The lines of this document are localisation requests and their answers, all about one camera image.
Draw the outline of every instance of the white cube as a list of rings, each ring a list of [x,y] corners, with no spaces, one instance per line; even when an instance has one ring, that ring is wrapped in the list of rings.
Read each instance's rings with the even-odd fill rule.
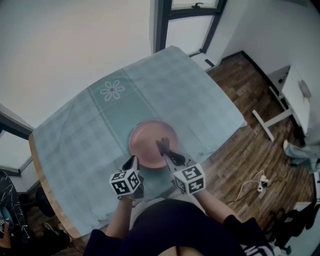
[[[173,173],[174,183],[187,195],[206,188],[206,175],[199,163]]]
[[[118,196],[133,194],[140,185],[138,172],[130,169],[114,173],[110,176],[109,184]]]

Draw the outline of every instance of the wooden floor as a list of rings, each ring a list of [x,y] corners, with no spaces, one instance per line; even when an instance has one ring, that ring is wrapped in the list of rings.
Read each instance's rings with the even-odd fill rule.
[[[289,118],[270,128],[274,142],[253,117],[257,110],[263,120],[279,114],[282,109],[268,90],[269,86],[257,70],[242,56],[223,61],[208,73],[238,107],[247,122],[205,163],[207,189],[223,202],[233,201],[246,180],[255,171],[264,170],[270,187],[258,193],[256,183],[247,184],[242,200],[231,205],[243,220],[256,218],[263,229],[271,219],[269,212],[280,208],[291,210],[296,202],[310,202],[314,198],[313,177],[305,167],[290,167],[290,159],[283,153],[284,140],[298,145],[293,137],[294,126]],[[43,234],[43,222],[55,226],[59,220],[45,217],[38,208],[27,213],[30,229],[36,236]],[[82,255],[89,236],[78,238],[58,255]]]

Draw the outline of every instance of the wooden table edge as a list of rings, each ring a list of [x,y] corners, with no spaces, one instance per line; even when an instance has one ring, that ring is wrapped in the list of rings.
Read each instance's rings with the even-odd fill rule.
[[[49,203],[52,207],[52,209],[55,212],[55,215],[63,225],[63,227],[66,229],[66,231],[69,233],[69,235],[73,238],[79,238],[81,237],[81,234],[79,231],[73,226],[71,221],[68,219],[67,215],[64,213],[64,211],[61,209],[59,203],[57,202],[53,192],[50,189],[50,186],[48,184],[48,181],[46,179],[46,176],[44,174],[44,171],[42,169],[42,166],[40,164],[39,158],[38,158],[38,153],[36,150],[36,145],[34,141],[34,135],[33,133],[30,134],[29,136],[29,146],[30,146],[30,151],[31,151],[31,157],[34,163],[35,167],[35,172],[39,178],[39,181],[41,183],[41,186],[43,188],[43,191],[46,195],[46,197],[49,200]]]

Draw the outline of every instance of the shirt sleeve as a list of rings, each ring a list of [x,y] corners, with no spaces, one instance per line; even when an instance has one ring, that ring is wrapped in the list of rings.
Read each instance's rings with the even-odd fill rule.
[[[83,256],[115,255],[122,240],[105,235],[101,230],[94,229],[86,245]]]
[[[241,223],[235,216],[230,215],[224,220],[223,226],[238,240],[247,255],[274,255],[256,219],[251,218]]]

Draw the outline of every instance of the white cable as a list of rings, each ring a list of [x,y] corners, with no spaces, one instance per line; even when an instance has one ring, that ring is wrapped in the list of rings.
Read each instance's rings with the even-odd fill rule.
[[[238,196],[236,197],[236,199],[235,200],[233,200],[233,202],[231,202],[228,206],[230,207],[235,201],[237,201],[238,200],[238,198],[240,197],[240,195],[241,195],[241,192],[242,192],[242,189],[244,188],[244,185],[245,184],[248,184],[248,183],[251,183],[251,182],[257,182],[257,183],[259,183],[259,181],[257,181],[257,180],[255,180],[255,178],[257,177],[257,175],[258,174],[260,174],[260,173],[262,173],[262,175],[265,175],[265,171],[264,170],[261,170],[261,171],[254,171],[253,173],[251,173],[250,174],[250,179],[249,180],[247,180],[246,182],[244,182],[242,185],[241,185],[241,188],[240,188],[240,191],[239,191],[239,194],[238,194]]]

